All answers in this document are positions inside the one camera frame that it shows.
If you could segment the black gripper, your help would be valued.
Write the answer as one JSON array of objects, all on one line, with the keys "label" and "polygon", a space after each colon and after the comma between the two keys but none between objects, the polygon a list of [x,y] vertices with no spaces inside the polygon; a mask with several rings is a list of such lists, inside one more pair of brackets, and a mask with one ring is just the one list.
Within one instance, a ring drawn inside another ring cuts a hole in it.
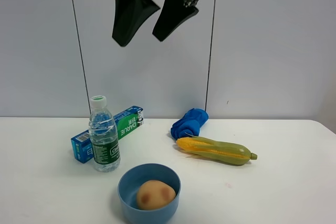
[{"label": "black gripper", "polygon": [[[179,25],[198,14],[198,0],[165,0],[153,35],[164,41]],[[152,0],[115,0],[112,38],[125,47],[142,24],[160,9]]]}]

